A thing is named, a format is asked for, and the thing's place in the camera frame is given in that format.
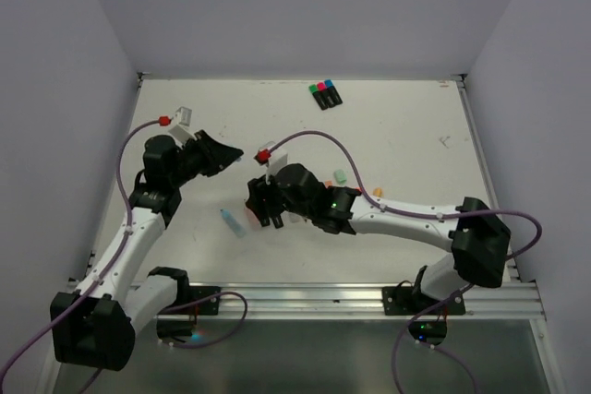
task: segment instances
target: green marker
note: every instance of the green marker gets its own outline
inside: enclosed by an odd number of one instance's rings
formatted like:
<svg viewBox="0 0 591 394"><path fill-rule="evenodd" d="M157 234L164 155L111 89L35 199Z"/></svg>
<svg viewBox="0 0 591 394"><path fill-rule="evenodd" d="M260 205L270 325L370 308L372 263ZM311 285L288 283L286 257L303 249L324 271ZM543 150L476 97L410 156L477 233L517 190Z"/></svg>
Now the green marker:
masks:
<svg viewBox="0 0 591 394"><path fill-rule="evenodd" d="M318 104L318 106L320 107L320 109L322 111L326 110L329 107L329 105L327 105L324 102L324 99L322 98L322 94L318 90L318 87L316 85L310 85L308 87L308 89L312 93L312 96L314 96L314 99L316 99L316 103Z"/></svg>

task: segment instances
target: blue marker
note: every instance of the blue marker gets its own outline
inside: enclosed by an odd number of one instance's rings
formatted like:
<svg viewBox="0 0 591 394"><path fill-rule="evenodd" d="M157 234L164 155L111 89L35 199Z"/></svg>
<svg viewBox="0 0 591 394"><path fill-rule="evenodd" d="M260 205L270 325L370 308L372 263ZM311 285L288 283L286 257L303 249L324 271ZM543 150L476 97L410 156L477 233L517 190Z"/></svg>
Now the blue marker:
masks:
<svg viewBox="0 0 591 394"><path fill-rule="evenodd" d="M240 223L238 223L234 216L230 214L230 211L228 211L227 209L220 209L220 214L222 214L223 221L225 221L226 224L230 227L230 229L234 232L234 234L236 234L236 237L241 239L242 237L247 235L245 229L242 227Z"/></svg>
<svg viewBox="0 0 591 394"><path fill-rule="evenodd" d="M324 80L324 85L326 85L326 90L331 95L331 98L332 98L332 101L334 101L334 104L335 105L342 104L343 99L341 99L341 96L339 95L339 91L337 91L336 88L334 87L332 80L327 78L326 80Z"/></svg>

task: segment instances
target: red connector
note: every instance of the red connector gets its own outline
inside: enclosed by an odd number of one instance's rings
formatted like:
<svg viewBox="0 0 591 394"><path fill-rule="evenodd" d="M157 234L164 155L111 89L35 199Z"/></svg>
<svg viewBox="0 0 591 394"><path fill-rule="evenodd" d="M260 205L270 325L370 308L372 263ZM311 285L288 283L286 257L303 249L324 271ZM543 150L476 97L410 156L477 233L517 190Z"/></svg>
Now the red connector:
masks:
<svg viewBox="0 0 591 394"><path fill-rule="evenodd" d="M255 159L257 160L258 163L263 164L263 163L266 163L270 157L271 157L271 153L269 152L269 150L264 149L263 151L259 151L257 153L257 155L255 156Z"/></svg>
<svg viewBox="0 0 591 394"><path fill-rule="evenodd" d="M172 121L173 119L171 119L167 115L161 115L158 118L158 123L160 124L160 126L169 126Z"/></svg>

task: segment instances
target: white tabletop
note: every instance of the white tabletop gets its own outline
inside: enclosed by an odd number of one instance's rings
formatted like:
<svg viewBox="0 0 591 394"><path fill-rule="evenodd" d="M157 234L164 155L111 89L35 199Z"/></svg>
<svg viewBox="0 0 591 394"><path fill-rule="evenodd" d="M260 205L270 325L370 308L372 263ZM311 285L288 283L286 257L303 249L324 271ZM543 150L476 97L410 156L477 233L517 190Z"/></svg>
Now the white tabletop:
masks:
<svg viewBox="0 0 591 394"><path fill-rule="evenodd" d="M302 129L319 129L352 153L369 190L385 198L421 204L456 204L464 197L488 201L476 152L453 82L338 80L344 104L321 111L308 80L146 80L132 127L193 110L192 130L245 152L241 162L212 178L197 177L181 189L183 201L163 237L141 266L138 280L156 266L186 269L192 281L379 282L413 280L420 267L444 253L414 241L384 235L331 235L311 223L253 230L244 212L247 182L264 174L252 157L257 148ZM142 169L145 140L159 127L139 133L123 161L127 192ZM343 169L356 186L343 154L328 140L302 137L287 144L289 159L320 180ZM241 239L226 226L220 209L245 226ZM97 240L99 254L123 217L113 192Z"/></svg>

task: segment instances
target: cable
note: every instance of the cable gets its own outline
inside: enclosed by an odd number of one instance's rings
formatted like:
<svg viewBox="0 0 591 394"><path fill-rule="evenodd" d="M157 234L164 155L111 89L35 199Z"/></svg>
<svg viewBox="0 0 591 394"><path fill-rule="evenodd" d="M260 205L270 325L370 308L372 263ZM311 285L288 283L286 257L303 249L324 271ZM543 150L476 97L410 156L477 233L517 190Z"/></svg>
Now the cable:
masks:
<svg viewBox="0 0 591 394"><path fill-rule="evenodd" d="M391 357L391 370L392 370L392 377L394 379L394 384L396 385L396 387L398 388L398 391L400 392L400 394L404 394L404 389L402 386L402 383L400 382L400 377L398 376L398 350L400 348L400 344L402 343L402 339L404 337L405 332L407 331L408 327L410 327L413 323L415 323L419 318L421 318L422 316L426 316L428 313L432 312L432 311L436 311L440 308L443 308L445 305L447 305L449 302L451 302L453 299L455 299L456 297L461 296L462 294L466 293L468 290L472 289L474 287L473 284L467 285L466 287L464 287L462 290L459 291L455 291L453 292L449 297L447 297L446 299L443 299L435 304L433 304L432 306L425 308L423 311L415 314L410 320L408 320L404 326L400 329L400 332L396 335L396 340L394 341L394 346L392 347L392 357ZM472 373L472 371L470 371L470 368L464 363L464 361L462 359L460 359L458 356L456 356L455 354L453 354L450 351L447 350L443 350L440 347L435 347L434 348L435 351L440 352L446 356L448 356L449 358L451 358L452 360L454 360L456 363L458 363L464 370L465 372L470 376L470 380L472 380L472 386L474 388L474 392L476 394L479 394L481 391L480 386L478 385L477 381L476 381L476 377L474 376L474 374Z"/></svg>
<svg viewBox="0 0 591 394"><path fill-rule="evenodd" d="M136 174L136 178L133 181L133 187L137 188L139 186L139 182L141 181L141 175L144 174L145 170L139 170Z"/></svg>
<svg viewBox="0 0 591 394"><path fill-rule="evenodd" d="M129 204L129 200L127 199L126 190L123 187L123 181L121 180L121 160L123 158L123 152L124 152L124 150L125 150L125 148L127 146L127 143L129 142L129 140L132 137L134 137L140 130L142 130L143 128L145 128L147 126L158 125L158 124L159 124L159 121L158 120L152 120L152 121L146 122L143 125L138 126L133 131L131 131L127 135L127 137L125 138L125 140L123 142L123 145L121 146L121 149L119 150L119 153L117 155L117 169L116 169L115 176L116 176L116 180L117 180L117 187L119 188L119 192L121 193L121 196L123 197L123 200L124 200L124 202L126 204L127 226L132 226L132 223L133 223L133 215L131 213L131 205ZM127 243L127 238L128 237L129 237L129 233L125 232L123 234L123 238L121 239L121 244L119 244L119 246L118 246L115 254L111 258L111 260L109 260L109 262L107 263L107 265L104 268L104 270L99 274L99 281L106 275L107 272L109 272L109 269L111 269L113 267L113 265L115 264L115 262L117 261L117 259L123 253L123 251L124 251L124 249L126 247L126 243ZM76 300L76 302L74 302L72 305L70 305L66 310L64 310L64 312L62 314L60 314L59 316L57 316L49 324L47 324L45 327L43 327L29 341L27 341L18 350L16 350L15 353L12 356L10 356L10 358L8 358L8 360L6 361L6 363L4 364L4 366L2 366L2 369L0 369L0 394L2 394L4 392L4 389L3 389L4 379L6 377L6 374L8 373L8 370L12 367L12 365L15 364L15 362L20 358L20 356L22 354L24 354L25 351L28 350L33 344L35 344L41 337L43 337L53 327L55 327L57 324L59 324L67 316L69 316L72 311L74 311L76 308L78 308L80 306L80 304L82 304L82 302L84 302L86 300L86 298L96 289L96 287L99 285L99 281L95 281L89 287L89 289L86 292L84 292Z"/></svg>
<svg viewBox="0 0 591 394"><path fill-rule="evenodd" d="M439 313L439 315L437 316L437 320L435 320L436 322L439 322L441 319L441 315L443 315L443 322L445 322L446 326L447 326L447 315L448 315L448 309L447 306L445 306L443 308L443 310Z"/></svg>
<svg viewBox="0 0 591 394"><path fill-rule="evenodd" d="M396 285L396 288L394 288L394 291L392 291L392 295L394 296L394 301L396 303L400 302L400 299L398 298L398 292L400 291L400 289L403 287L403 285L405 283L408 283L409 285L412 285L412 283L410 281L401 281L400 283L398 283Z"/></svg>
<svg viewBox="0 0 591 394"><path fill-rule="evenodd" d="M273 153L276 149L280 148L282 145L284 145L285 143L289 142L290 140L293 140L294 138L298 138L298 137L302 137L302 136L320 136L320 137L324 137L327 138L328 140L330 140L332 143L334 143L337 147L339 147L341 149L341 151L343 152L344 156L347 158L347 160L349 161L349 163L351 164L351 169L353 170L353 174L355 175L355 178L357 180L357 184L359 185L359 188L361 189L361 193L363 194L363 197L370 203L372 204L374 207L380 207L380 203L377 202L367 191L367 189L363 186L363 181L361 180L361 174L359 173L359 170L357 169L357 166L355 164L355 161L353 160L353 157L351 157L351 154L349 153L349 151L347 150L347 148L344 147L344 145L335 137L331 136L330 134L324 133L322 131L317 131L317 130L306 130L306 131L299 131L295 134L292 134L291 136L288 136L286 138L284 138L283 140L281 140L279 143L273 145L270 149L269 149L269 153ZM396 208L392 208L392 207L385 207L384 210L386 212L390 212L392 214L396 214L398 216L404 216L404 217L412 217L412 218L416 218L416 219L423 219L423 220L438 220L440 216L436 215L436 214L423 214L420 212L413 212L413 211L405 211L403 209L396 209ZM542 236L542 225L540 224L540 222L534 218L533 216L524 213L522 211L513 211L513 210L507 210L507 209L481 209L478 211L470 211L470 212L458 212L458 213L453 213L453 214L443 214L441 215L441 217L444 220L451 220L451 219L463 219L466 217L477 217L477 216L496 216L496 215L507 215L507 216L515 216L515 217L521 217L524 219L527 219L529 221L531 221L534 226L536 227L536 235L534 236L534 238L531 240L531 242L529 242L526 246L524 246L523 248L509 254L507 256L507 260L511 259L511 258L515 258L520 256L521 254L523 254L524 252L528 251L532 246L534 246L537 241L540 239L540 237Z"/></svg>
<svg viewBox="0 0 591 394"><path fill-rule="evenodd" d="M209 300L211 300L211 299L220 298L223 295L233 295L234 297L239 298L242 301L242 303L244 304L244 311L242 313L242 316L240 317L240 320L238 320L237 325L235 327L233 327L232 329L230 329L225 334L223 334L222 336L218 337L217 339L207 341L205 343L174 343L173 346L175 348L183 348L186 350L196 350L199 348L205 348L208 346L212 346L212 345L215 345L216 343L221 342L222 340L228 339L229 337L236 334L239 329L242 328L242 326L244 325L244 320L247 317L248 302L247 302L247 299L244 297L244 295L242 295L241 293L236 293L234 291L222 291L220 293L208 295L207 297L203 297L202 299L195 300L195 301L190 302L188 304L180 304L179 306L170 306L168 308L164 308L164 310L162 310L161 313L168 314L168 313L175 313L177 311L182 311L183 309L187 309L187 308L190 308L193 306L197 306L198 304L203 304L205 302L209 302Z"/></svg>
<svg viewBox="0 0 591 394"><path fill-rule="evenodd" d="M92 376L90 376L90 378L86 381L86 383L84 385L82 385L82 388L80 388L80 391L78 391L78 394L84 394L84 392L90 388L90 385L92 385L94 383L94 381L99 378L99 376L101 375L101 372L103 371L102 368L97 369L95 372L92 373Z"/></svg>
<svg viewBox="0 0 591 394"><path fill-rule="evenodd" d="M297 132L291 136L284 138L279 143L273 145L269 149L269 153L273 153L276 149L280 148L282 145L289 142L290 140L293 140L294 138L302 137L302 136L324 137L324 138L327 138L328 140L330 140L331 142L333 142L337 147L339 147L339 149L343 152L344 156L349 161L351 168L353 169L353 174L355 175L355 178L357 180L357 184L359 185L359 188L361 189L361 193L363 194L363 197L373 206L380 207L380 203L378 201L376 201L368 193L366 188L363 186L363 182L361 180L361 174L359 173L359 170L357 169L355 161L353 160L353 157L351 156L351 154L349 153L347 148L338 139L331 136L330 134L324 133L322 131L316 131L316 130L300 131L300 132ZM539 241L540 237L542 236L541 223L535 217L533 217L525 212L522 212L522 211L513 211L513 210L506 210L506 209L482 209L482 210L462 212L462 213L435 215L435 214L423 214L423 213L419 213L419 212L405 211L402 209L396 209L396 208L392 208L392 207L385 207L383 209L386 212L390 212L392 214L396 214L399 216L412 217L412 218L423 219L423 220L438 220L440 217L444 220L452 220L452 219L463 219L466 217L507 215L507 216L521 217L523 219L527 219L527 220L531 221L534 224L534 226L536 227L536 234L534 235L534 238L524 247L507 255L506 260L510 260L512 258L518 257L521 254L525 253L530 248L532 248ZM401 394L404 394L404 390L403 390L403 387L400 383L400 379L398 377L398 371L396 368L396 355L398 353L398 349L400 348L400 343L402 341L402 337L404 336L404 333L406 332L408 327L413 322L416 322L422 316L445 306L452 299L454 299L458 295L461 295L461 294L465 293L466 291L470 290L473 286L474 286L473 284L470 284L470 285L466 286L465 288L463 288L462 290L460 290L459 292L452 293L448 298L441 300L441 301L435 303L434 305L430 306L429 308L426 308L423 311L421 311L420 313L416 314L405 324L405 327L402 328L401 331L398 333L398 335L396 336L396 341L395 341L394 346L392 348L392 376L394 379L394 383ZM467 367L467 365L459 357L457 357L453 353L443 350L443 349L436 348L436 350L438 352L441 352L444 355L447 355L448 357L452 358L456 363L458 363L470 376L470 379L472 380L472 384L474 386L474 391L476 393L480 392L480 388L478 386L478 383L476 382L476 378L474 377L474 375L472 374L470 369Z"/></svg>

